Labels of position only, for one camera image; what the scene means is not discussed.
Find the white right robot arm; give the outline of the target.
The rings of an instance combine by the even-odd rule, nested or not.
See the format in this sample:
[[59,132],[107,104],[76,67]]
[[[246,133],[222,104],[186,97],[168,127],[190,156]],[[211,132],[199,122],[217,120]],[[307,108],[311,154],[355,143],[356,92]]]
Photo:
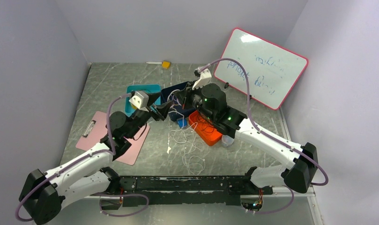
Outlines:
[[306,193],[317,171],[317,149],[311,143],[301,145],[252,124],[248,116],[228,106],[226,94],[214,83],[193,90],[191,83],[174,93],[184,109],[193,107],[221,134],[255,146],[280,162],[280,166],[253,169],[243,182],[244,190],[255,194],[266,186],[286,185]]

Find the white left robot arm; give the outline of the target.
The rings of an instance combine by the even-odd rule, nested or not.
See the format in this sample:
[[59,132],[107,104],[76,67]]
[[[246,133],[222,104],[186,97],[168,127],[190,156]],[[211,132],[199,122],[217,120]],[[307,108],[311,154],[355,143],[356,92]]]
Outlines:
[[113,112],[110,103],[106,112],[107,133],[100,141],[63,165],[46,172],[38,169],[30,172],[19,195],[15,218],[43,225],[68,205],[89,195],[119,195],[121,178],[109,164],[127,152],[130,140],[150,118],[156,121],[167,118],[173,102],[155,105],[159,97],[159,92],[140,91],[117,97],[117,100],[128,98],[136,111],[130,116]]

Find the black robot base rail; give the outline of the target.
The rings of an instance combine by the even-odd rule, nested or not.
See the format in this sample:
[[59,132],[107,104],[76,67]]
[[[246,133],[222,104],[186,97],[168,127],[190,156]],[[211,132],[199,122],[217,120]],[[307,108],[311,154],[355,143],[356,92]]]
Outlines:
[[139,205],[214,204],[241,205],[247,195],[271,195],[271,187],[259,188],[244,175],[122,176],[105,167],[110,184],[103,194],[121,197],[124,207]]

